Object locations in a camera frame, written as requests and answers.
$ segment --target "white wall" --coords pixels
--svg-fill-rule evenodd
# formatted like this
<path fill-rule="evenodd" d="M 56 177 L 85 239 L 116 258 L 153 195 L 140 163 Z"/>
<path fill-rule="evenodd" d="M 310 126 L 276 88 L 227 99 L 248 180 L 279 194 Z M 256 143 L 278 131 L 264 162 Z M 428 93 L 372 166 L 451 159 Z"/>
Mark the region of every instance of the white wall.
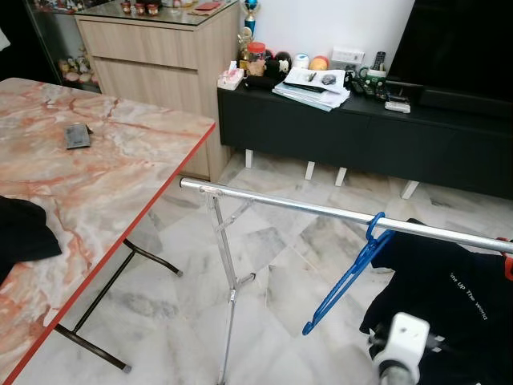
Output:
<path fill-rule="evenodd" d="M 386 52 L 386 69 L 408 21 L 414 0 L 260 0 L 255 40 L 275 53 L 331 57 L 333 46 L 366 53 L 364 64 Z"/>

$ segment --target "plastic hanger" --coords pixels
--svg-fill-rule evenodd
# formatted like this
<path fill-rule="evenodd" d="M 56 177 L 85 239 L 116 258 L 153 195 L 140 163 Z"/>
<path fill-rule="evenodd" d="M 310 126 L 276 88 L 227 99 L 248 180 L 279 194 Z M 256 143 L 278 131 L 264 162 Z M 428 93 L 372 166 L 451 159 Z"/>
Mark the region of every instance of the plastic hanger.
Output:
<path fill-rule="evenodd" d="M 367 267 L 367 265 L 374 259 L 376 255 L 378 255 L 383 246 L 395 234 L 395 232 L 392 230 L 386 230 L 382 235 L 378 237 L 378 239 L 374 239 L 372 236 L 374 226 L 378 220 L 384 216 L 384 212 L 378 213 L 376 217 L 374 217 L 374 219 L 369 223 L 369 228 L 367 229 L 366 233 L 367 245 L 364 246 L 362 251 L 358 254 L 358 257 L 356 258 L 356 261 L 354 261 L 353 265 L 345 272 L 335 287 L 331 289 L 322 304 L 317 308 L 313 314 L 312 321 L 306 323 L 305 327 L 303 328 L 303 335 L 307 335 L 310 331 L 312 331 L 312 329 L 329 312 L 333 305 L 335 305 L 341 296 L 344 295 L 344 293 L 349 289 L 349 287 L 353 284 L 356 278 L 358 278 L 364 268 Z"/>

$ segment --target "wall socket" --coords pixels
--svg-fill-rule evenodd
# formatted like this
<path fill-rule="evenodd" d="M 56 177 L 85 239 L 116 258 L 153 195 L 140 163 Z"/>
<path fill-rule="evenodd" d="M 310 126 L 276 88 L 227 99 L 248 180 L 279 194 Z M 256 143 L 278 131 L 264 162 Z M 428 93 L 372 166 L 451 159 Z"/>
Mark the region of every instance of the wall socket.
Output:
<path fill-rule="evenodd" d="M 335 62 L 362 64 L 364 55 L 365 52 L 362 51 L 333 47 L 331 59 Z"/>

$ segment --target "jar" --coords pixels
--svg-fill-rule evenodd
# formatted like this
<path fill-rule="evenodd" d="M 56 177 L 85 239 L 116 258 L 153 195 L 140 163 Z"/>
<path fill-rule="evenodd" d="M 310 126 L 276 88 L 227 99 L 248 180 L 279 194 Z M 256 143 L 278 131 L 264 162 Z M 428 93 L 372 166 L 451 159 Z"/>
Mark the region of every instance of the jar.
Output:
<path fill-rule="evenodd" d="M 264 76 L 265 70 L 265 44 L 248 44 L 248 73 L 255 76 Z"/>
<path fill-rule="evenodd" d="M 156 14 L 159 14 L 159 6 L 156 4 L 148 4 L 147 12 L 150 14 L 150 16 L 155 16 Z"/>
<path fill-rule="evenodd" d="M 123 12 L 125 14 L 130 14 L 131 13 L 131 3 L 130 2 L 122 2 L 121 3 L 121 9 L 123 10 Z"/>
<path fill-rule="evenodd" d="M 142 2 L 137 2 L 135 4 L 135 10 L 139 16 L 144 16 L 144 14 L 146 14 L 146 5 Z"/>

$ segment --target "silver pipe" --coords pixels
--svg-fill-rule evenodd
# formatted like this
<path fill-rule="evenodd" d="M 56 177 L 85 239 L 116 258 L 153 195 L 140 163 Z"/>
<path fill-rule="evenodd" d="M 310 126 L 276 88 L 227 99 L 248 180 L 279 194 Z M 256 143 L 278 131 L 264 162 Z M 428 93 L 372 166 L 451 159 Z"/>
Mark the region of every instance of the silver pipe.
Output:
<path fill-rule="evenodd" d="M 256 203 L 263 205 L 271 205 L 277 207 L 284 207 L 288 209 L 295 209 L 305 213 L 321 214 L 328 217 L 336 217 L 342 219 L 349 219 L 357 223 L 366 225 L 374 216 L 364 213 L 357 213 L 354 211 L 335 209 L 333 207 L 311 205 L 310 203 L 294 201 L 292 199 L 272 197 L 269 195 L 259 194 L 258 192 L 250 192 L 241 190 L 239 188 L 226 187 L 220 184 L 208 183 L 202 180 L 194 180 L 190 178 L 182 178 L 180 187 L 187 187 L 196 189 L 202 193 L 209 192 L 216 194 L 219 197 L 233 197 L 239 199 L 250 199 Z M 377 227 L 383 229 L 391 229 L 403 233 L 420 235 L 442 241 L 451 241 L 462 245 L 469 245 L 480 247 L 482 249 L 489 249 L 494 251 L 501 251 L 504 253 L 513 254 L 513 243 L 498 241 L 492 238 L 479 237 L 457 231 L 439 229 L 425 225 L 418 225 L 415 223 L 398 221 L 395 219 L 381 218 L 376 224 Z"/>

